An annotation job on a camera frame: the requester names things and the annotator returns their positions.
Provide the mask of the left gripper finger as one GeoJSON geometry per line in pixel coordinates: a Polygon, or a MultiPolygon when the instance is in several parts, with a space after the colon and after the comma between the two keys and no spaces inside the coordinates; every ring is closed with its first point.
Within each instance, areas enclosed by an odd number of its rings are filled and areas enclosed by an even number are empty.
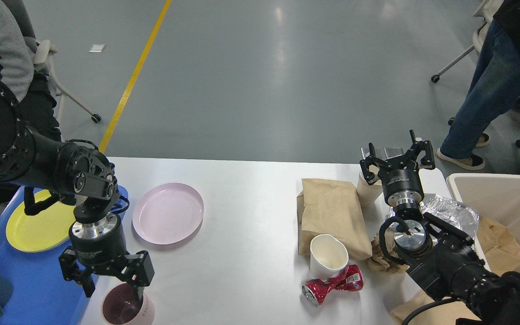
{"type": "Polygon", "coordinates": [[[143,301],[144,288],[150,286],[155,271],[148,251],[138,251],[112,260],[107,275],[126,282],[132,288],[136,301],[143,301]]]}
{"type": "Polygon", "coordinates": [[[64,280],[75,281],[83,289],[85,296],[91,298],[95,292],[92,272],[88,268],[80,269],[72,248],[64,249],[59,257],[59,264],[64,280]]]}

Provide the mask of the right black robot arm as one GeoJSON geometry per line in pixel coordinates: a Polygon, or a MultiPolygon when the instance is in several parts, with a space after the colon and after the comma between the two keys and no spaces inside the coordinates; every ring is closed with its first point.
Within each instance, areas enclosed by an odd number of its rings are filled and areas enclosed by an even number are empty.
{"type": "Polygon", "coordinates": [[[378,231],[382,255],[407,265],[407,274],[432,299],[402,324],[436,306],[462,301],[477,319],[458,318],[458,325],[520,325],[520,273],[488,271],[473,249],[473,237],[422,212],[419,171],[435,169],[435,156],[429,140],[417,139],[413,130],[410,136],[411,147],[401,155],[382,160],[369,143],[360,161],[365,182],[380,181],[385,203],[393,209],[378,231]]]}

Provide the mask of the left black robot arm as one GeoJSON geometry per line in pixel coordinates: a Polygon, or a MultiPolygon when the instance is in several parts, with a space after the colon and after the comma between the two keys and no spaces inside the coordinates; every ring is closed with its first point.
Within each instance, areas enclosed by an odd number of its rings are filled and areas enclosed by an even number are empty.
{"type": "Polygon", "coordinates": [[[53,141],[28,126],[19,103],[0,81],[0,183],[24,187],[26,214],[36,215],[64,196],[80,195],[68,230],[71,245],[59,257],[66,281],[75,281],[87,297],[92,275],[113,276],[130,285],[142,302],[154,276],[148,251],[128,253],[120,214],[127,202],[118,189],[112,164],[82,140],[53,141]]]}

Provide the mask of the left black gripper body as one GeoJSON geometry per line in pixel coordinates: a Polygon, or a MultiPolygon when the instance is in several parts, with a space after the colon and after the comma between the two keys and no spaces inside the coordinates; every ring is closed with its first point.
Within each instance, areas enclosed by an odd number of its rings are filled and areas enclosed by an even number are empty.
{"type": "Polygon", "coordinates": [[[74,222],[70,240],[80,264],[93,271],[122,271],[128,255],[121,218],[107,214],[94,223],[74,222]]]}

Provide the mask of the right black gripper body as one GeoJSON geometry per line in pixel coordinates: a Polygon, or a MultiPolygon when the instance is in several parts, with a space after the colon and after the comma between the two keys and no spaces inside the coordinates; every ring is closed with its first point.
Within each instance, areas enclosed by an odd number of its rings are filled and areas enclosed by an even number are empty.
{"type": "Polygon", "coordinates": [[[417,169],[396,169],[382,177],[385,202],[392,207],[419,204],[425,197],[417,169]]]}

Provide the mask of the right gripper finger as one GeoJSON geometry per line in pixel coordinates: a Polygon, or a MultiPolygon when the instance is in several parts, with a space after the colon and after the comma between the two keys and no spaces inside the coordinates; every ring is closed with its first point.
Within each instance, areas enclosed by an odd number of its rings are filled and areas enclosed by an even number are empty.
{"type": "Polygon", "coordinates": [[[372,143],[368,144],[368,155],[360,160],[362,177],[368,185],[383,180],[388,172],[392,171],[392,163],[376,156],[376,149],[372,143]]]}
{"type": "Polygon", "coordinates": [[[397,166],[400,169],[410,169],[411,171],[420,171],[421,169],[435,169],[435,155],[432,143],[429,140],[417,138],[415,132],[410,130],[411,147],[399,156],[397,166]]]}

